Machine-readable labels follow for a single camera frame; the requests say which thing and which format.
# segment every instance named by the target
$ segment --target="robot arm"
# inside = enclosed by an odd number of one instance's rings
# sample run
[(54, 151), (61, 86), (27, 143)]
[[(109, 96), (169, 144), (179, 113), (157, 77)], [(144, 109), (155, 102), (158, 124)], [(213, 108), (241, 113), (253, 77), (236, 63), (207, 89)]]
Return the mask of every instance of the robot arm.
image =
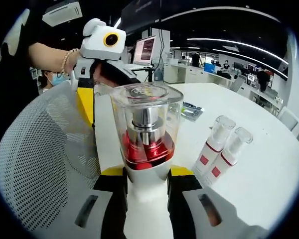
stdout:
[(82, 56), (78, 58), (71, 74), (74, 89), (78, 80), (92, 79), (95, 68), (100, 63), (102, 63), (101, 75), (118, 85), (140, 82), (119, 60), (125, 45), (124, 31), (106, 26), (105, 22), (94, 18), (84, 26), (83, 35), (85, 38), (80, 49)]

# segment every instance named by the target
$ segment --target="face mask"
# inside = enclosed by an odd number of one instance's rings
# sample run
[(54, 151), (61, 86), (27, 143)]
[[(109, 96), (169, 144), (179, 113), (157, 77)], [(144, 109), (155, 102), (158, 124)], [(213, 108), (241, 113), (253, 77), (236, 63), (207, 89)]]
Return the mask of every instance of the face mask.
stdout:
[(52, 77), (52, 81), (50, 81), (50, 83), (53, 85), (53, 86), (56, 86), (60, 83), (62, 83), (63, 81), (65, 81), (66, 78), (63, 76), (63, 75), (60, 75), (58, 77), (57, 74), (53, 74), (53, 77)]

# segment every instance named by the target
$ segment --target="ceiling light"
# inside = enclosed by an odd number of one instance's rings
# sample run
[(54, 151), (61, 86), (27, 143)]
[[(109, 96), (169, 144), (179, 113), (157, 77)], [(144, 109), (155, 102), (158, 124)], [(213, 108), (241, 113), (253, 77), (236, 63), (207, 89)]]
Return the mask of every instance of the ceiling light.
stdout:
[(121, 18), (119, 18), (118, 21), (115, 23), (114, 28), (118, 28), (120, 24), (121, 24)]
[(273, 70), (276, 71), (278, 74), (280, 74), (280, 75), (282, 75), (282, 76), (288, 78), (288, 76), (286, 76), (284, 73), (278, 71), (278, 70), (275, 69), (274, 67), (272, 67), (272, 66), (270, 66), (270, 65), (267, 65), (267, 64), (265, 64), (265, 63), (263, 63), (263, 62), (261, 62), (261, 61), (258, 61), (258, 60), (254, 59), (254, 58), (251, 58), (251, 57), (248, 57), (248, 56), (244, 56), (244, 55), (241, 55), (241, 54), (237, 54), (237, 53), (234, 53), (234, 52), (230, 52), (230, 51), (223, 51), (223, 50), (218, 50), (218, 49), (213, 49), (213, 51), (220, 51), (220, 52), (224, 52), (224, 53), (230, 53), (230, 54), (233, 54), (233, 55), (236, 55), (236, 56), (241, 56), (241, 57), (245, 57), (245, 58), (247, 58), (247, 59), (253, 60), (253, 61), (257, 61), (258, 63), (263, 64), (264, 66), (267, 66), (267, 67), (273, 69)]
[(281, 60), (282, 62), (284, 62), (285, 64), (288, 65), (288, 62), (286, 60), (284, 60), (283, 58), (275, 55), (274, 53), (271, 53), (271, 52), (266, 51), (264, 49), (261, 49), (257, 46), (249, 45), (249, 44), (246, 44), (246, 43), (243, 43), (243, 42), (231, 41), (231, 40), (225, 40), (225, 39), (215, 39), (215, 38), (188, 38), (187, 40), (189, 40), (189, 41), (193, 41), (193, 40), (222, 41), (222, 42), (229, 42), (229, 43), (239, 44), (239, 45), (243, 45), (243, 46), (248, 46), (248, 47), (254, 48), (256, 50), (265, 52), (265, 53), (267, 53), (267, 54), (269, 54), (273, 57), (276, 57), (277, 59)]

